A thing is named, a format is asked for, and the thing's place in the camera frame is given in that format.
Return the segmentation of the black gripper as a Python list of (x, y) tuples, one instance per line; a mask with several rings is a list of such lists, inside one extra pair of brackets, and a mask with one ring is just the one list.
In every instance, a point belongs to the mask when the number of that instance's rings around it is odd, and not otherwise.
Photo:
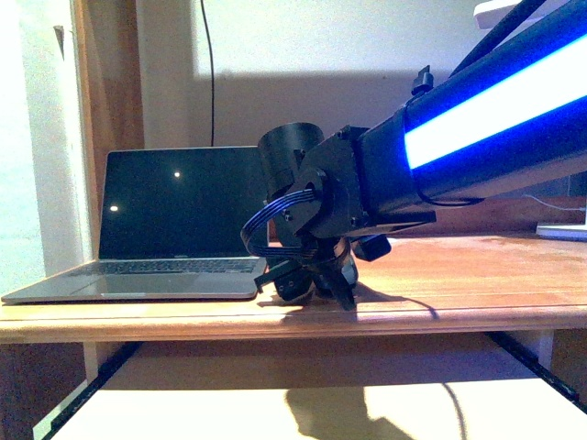
[(356, 265), (349, 255), (348, 244), (340, 239), (320, 244), (310, 236), (296, 236), (288, 226), (293, 206), (320, 206), (326, 175), (315, 172), (302, 185), (296, 185), (295, 181), (305, 154), (324, 140), (318, 126), (291, 123), (270, 130), (258, 143), (267, 184), (267, 202), (271, 205), (271, 210), (259, 221), (259, 225), (272, 221), (280, 246), (265, 253), (268, 270), (256, 277), (254, 282), (260, 292), (272, 283), (282, 300), (294, 302), (301, 300), (313, 287), (311, 275), (297, 260), (308, 264), (328, 261), (331, 264), (316, 267), (318, 295), (334, 299), (345, 311), (353, 311), (356, 309), (353, 293)]

